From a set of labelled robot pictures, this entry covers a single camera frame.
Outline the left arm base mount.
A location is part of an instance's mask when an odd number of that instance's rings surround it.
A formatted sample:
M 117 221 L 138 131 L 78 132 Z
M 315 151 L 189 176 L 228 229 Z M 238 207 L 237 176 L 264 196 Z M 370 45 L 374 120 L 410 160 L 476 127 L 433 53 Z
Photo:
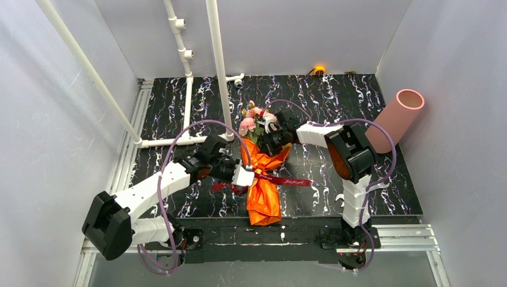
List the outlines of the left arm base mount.
M 200 250 L 203 247 L 203 239 L 203 230 L 179 227 L 162 242 L 150 242 L 138 245 L 138 255 L 143 266 L 150 272 L 169 275 L 186 263 L 188 251 Z M 170 251 L 169 257 L 176 258 L 176 264 L 172 261 L 169 263 L 160 261 L 158 256 L 161 255 L 157 251 L 150 253 L 149 250 L 155 250 L 155 245 L 158 245 L 158 248 Z

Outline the silver wrench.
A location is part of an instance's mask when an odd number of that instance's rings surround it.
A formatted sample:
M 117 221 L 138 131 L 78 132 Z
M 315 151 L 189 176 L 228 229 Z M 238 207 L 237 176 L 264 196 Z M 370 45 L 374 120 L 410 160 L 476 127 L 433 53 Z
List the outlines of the silver wrench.
M 335 197 L 335 202 L 338 202 L 340 204 L 340 207 L 344 207 L 344 194 L 338 194 Z

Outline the pink cylindrical vase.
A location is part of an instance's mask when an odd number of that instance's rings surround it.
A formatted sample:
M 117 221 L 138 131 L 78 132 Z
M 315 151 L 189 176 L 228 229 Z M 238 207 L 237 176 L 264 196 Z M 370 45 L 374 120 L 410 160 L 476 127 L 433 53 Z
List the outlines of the pink cylindrical vase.
M 374 122 L 388 132 L 397 144 L 410 128 L 425 105 L 424 97 L 417 91 L 403 89 L 380 112 Z M 391 152 L 392 148 L 383 132 L 376 126 L 369 126 L 365 133 L 378 154 Z

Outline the orange wrapping paper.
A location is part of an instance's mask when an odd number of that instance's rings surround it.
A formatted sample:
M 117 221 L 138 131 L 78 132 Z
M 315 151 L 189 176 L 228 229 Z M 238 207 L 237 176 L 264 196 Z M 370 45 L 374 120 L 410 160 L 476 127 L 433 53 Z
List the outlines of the orange wrapping paper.
M 249 139 L 244 139 L 244 142 L 247 149 L 240 149 L 242 160 L 247 163 L 249 154 L 253 171 L 260 175 L 277 170 L 286 161 L 292 149 L 289 143 L 283 146 L 280 154 L 271 157 L 261 153 L 257 145 Z M 248 187 L 246 209 L 251 225 L 266 226 L 279 222 L 282 214 L 277 185 L 268 179 L 255 178 L 253 184 Z

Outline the yellow round button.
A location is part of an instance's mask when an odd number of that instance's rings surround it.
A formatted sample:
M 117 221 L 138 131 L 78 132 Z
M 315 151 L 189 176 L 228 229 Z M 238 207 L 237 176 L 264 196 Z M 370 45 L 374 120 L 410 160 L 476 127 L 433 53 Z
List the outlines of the yellow round button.
M 308 75 L 321 77 L 326 74 L 326 68 L 322 65 L 317 65 L 308 72 Z

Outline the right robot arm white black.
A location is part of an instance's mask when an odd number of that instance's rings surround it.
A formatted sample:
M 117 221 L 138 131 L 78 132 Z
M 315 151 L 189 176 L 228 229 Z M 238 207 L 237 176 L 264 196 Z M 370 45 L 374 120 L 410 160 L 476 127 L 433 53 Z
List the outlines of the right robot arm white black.
M 260 136 L 260 151 L 269 156 L 278 155 L 287 144 L 326 148 L 328 160 L 343 180 L 345 226 L 358 228 L 360 223 L 366 223 L 369 212 L 364 200 L 377 155 L 361 128 L 357 124 L 324 126 L 303 123 L 290 109 L 276 113 L 275 117 L 275 122 L 261 121 L 260 126 L 265 131 Z

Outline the dark red ribbon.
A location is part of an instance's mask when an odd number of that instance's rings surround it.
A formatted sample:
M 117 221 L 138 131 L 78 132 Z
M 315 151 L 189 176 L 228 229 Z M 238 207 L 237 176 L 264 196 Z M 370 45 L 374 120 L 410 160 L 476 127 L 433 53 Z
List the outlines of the dark red ribbon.
M 312 183 L 311 180 L 308 179 L 297 179 L 297 178 L 281 178 L 277 176 L 271 176 L 271 175 L 263 175 L 263 174 L 255 174 L 255 179 L 264 179 L 272 184 L 275 185 L 293 185 L 293 186 L 303 186 L 303 187 L 309 187 Z M 237 185 L 233 185 L 230 183 L 225 182 L 219 182 L 216 184 L 213 184 L 212 189 L 214 191 L 221 190 L 225 187 L 230 187 L 233 193 L 235 194 L 242 194 L 247 191 L 247 187 L 239 187 Z

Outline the pink flower bunch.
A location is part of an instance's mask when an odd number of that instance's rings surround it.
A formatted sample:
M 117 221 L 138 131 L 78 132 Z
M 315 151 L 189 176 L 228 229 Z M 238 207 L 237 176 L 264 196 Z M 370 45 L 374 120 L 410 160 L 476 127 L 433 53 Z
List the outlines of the pink flower bunch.
M 265 133 L 258 123 L 260 116 L 264 112 L 268 112 L 268 110 L 257 107 L 251 100 L 248 103 L 248 107 L 241 111 L 243 119 L 240 122 L 238 134 L 243 139 L 248 139 L 256 144 L 258 148 L 261 146 L 261 135 Z

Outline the white PVC pipe frame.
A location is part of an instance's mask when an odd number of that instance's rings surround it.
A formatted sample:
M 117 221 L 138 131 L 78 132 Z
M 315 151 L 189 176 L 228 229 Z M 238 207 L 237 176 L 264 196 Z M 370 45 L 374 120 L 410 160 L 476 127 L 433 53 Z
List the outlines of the white PVC pipe frame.
M 98 92 L 101 94 L 103 99 L 106 101 L 108 106 L 112 109 L 114 114 L 118 117 L 122 123 L 127 134 L 130 136 L 132 142 L 137 148 L 151 148 L 155 146 L 167 146 L 171 144 L 176 145 L 192 145 L 200 144 L 205 141 L 205 136 L 190 136 L 190 108 L 191 100 L 193 97 L 193 84 L 194 77 L 191 71 L 188 61 L 193 58 L 193 51 L 186 49 L 181 31 L 185 29 L 185 19 L 177 17 L 174 11 L 174 7 L 171 1 L 164 1 L 164 6 L 167 11 L 168 21 L 170 24 L 171 31 L 173 32 L 178 47 L 178 53 L 180 60 L 184 67 L 185 72 L 185 106 L 184 106 L 184 122 L 183 130 L 180 136 L 174 139 L 160 139 L 160 140 L 144 140 L 139 135 L 139 132 L 135 131 L 133 125 L 125 116 L 124 112 L 115 101 L 112 93 L 108 90 L 106 84 L 103 82 L 91 61 L 85 55 L 79 43 L 72 35 L 71 31 L 66 26 L 65 22 L 51 3 L 51 1 L 37 1 L 36 2 L 45 16 L 49 19 L 52 26 L 55 28 L 61 39 L 68 47 L 68 49 L 75 56 L 77 61 L 84 68 L 89 79 L 92 81 Z M 224 52 L 222 46 L 221 30 L 219 24 L 219 12 L 218 3 L 216 1 L 206 1 L 207 19 L 209 22 L 210 36 L 212 41 L 213 59 L 215 62 L 216 73 L 219 84 L 219 99 L 221 101 L 222 113 L 224 116 L 225 127 L 232 127 L 232 117 L 230 112 L 230 95 L 227 89 L 227 83 L 234 82 L 234 85 L 238 87 L 240 82 L 243 81 L 245 75 L 240 74 L 233 77 L 226 76 L 225 73 L 225 61 Z

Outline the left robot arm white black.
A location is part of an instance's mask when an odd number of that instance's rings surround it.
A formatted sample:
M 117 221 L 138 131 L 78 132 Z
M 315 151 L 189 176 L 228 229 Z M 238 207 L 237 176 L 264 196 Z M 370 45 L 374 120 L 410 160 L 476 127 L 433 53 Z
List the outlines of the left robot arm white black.
M 168 215 L 142 215 L 173 193 L 208 176 L 235 183 L 242 160 L 227 153 L 227 142 L 209 136 L 196 149 L 178 153 L 165 169 L 115 194 L 102 191 L 94 196 L 82 232 L 104 259 L 111 261 L 134 245 L 170 242 L 177 232 Z

